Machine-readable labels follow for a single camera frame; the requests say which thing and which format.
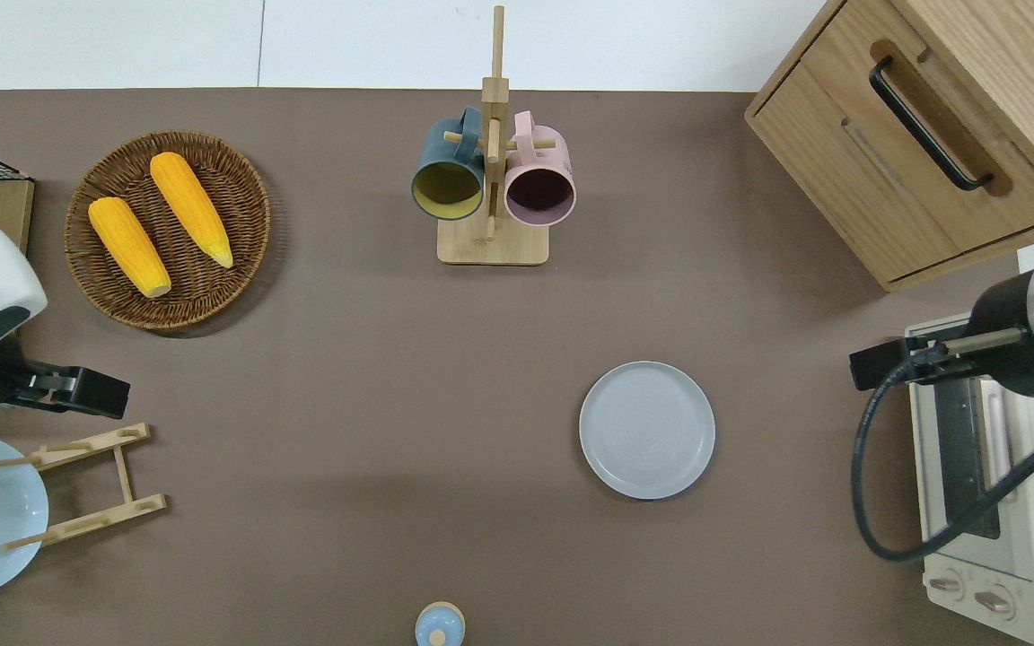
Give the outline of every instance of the light blue bottle cap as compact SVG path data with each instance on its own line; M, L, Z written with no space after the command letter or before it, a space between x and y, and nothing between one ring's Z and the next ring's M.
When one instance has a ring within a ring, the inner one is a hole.
M414 628L418 646L460 646L465 639L465 617L449 602L436 602L422 610Z

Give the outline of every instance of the black handle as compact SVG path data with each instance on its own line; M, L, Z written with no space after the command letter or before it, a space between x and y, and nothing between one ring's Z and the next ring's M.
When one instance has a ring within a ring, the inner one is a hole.
M943 150L943 146L939 142L936 142L935 136L929 132L927 127L923 127L920 120L915 117L912 111L904 103L903 99L900 98L900 95L895 94L895 91L891 89L891 86L883 78L883 70L890 64L891 57L885 57L877 63L873 68L873 73L869 74L869 84L873 86L873 90L875 90L875 93L883 101L883 104L887 105L891 114L895 115L900 123L907 128L908 134L911 134L915 143L923 148L923 152L927 153L933 162L948 177L948 180L951 180L952 184L955 184L956 188L961 188L963 191L974 191L974 189L983 187L984 184L992 181L993 175L991 173L984 175L979 180L972 180L971 177L964 175L964 171L961 171L955 161L948 156L948 152Z

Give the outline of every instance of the oven door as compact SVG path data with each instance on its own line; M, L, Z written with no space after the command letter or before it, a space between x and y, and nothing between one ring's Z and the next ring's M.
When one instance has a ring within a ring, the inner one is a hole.
M1014 428L1008 392L990 377L911 386L923 539L940 531L1008 473ZM940 554L1034 580L1025 500L1013 491Z

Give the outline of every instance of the black cable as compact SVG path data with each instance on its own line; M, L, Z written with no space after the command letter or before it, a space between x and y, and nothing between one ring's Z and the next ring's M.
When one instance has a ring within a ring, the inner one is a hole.
M932 363L932 361L936 361L944 355L944 348L938 343L931 348L916 351L896 365L891 372L888 372L888 375L881 381L877 390L875 390L873 397L869 398L869 404L864 408L864 414L860 418L860 425L856 431L856 444L853 445L853 512L856 515L856 526L859 528L860 535L864 539L864 543L869 549L886 561L908 563L909 561L918 561L922 557L939 551L944 545L948 545L956 536L964 533L965 530L968 530L968 527L971 527L973 523L980 520L980 516L992 510L993 506L996 506L1005 495L1008 495L1014 488L1021 486L1024 481L1029 479L1029 475L1034 473L1033 451L1029 457L1022 459L1015 466L1012 466L1008 474L1004 475L987 492L984 492L984 495L981 495L980 498L976 498L976 501L969 504L968 510L965 510L959 518L951 520L947 527L937 532L932 539L918 545L918 547L911 549L885 548L875 539L873 530L869 527L868 516L864 512L864 479L862 479L862 471L864 471L864 444L869 434L869 427L873 424L873 418L880 405L880 400L883 399L883 396L893 386L906 379L916 365Z

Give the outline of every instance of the yellow corn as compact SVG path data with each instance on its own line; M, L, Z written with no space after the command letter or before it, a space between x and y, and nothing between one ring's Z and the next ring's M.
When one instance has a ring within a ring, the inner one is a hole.
M151 158L151 177L197 248L218 265L234 267L225 226L221 225L214 203L206 195L197 176L190 171L183 156L178 153L154 155Z
M122 197L99 197L87 210L90 224L122 273L146 298L170 290L170 275L139 218Z

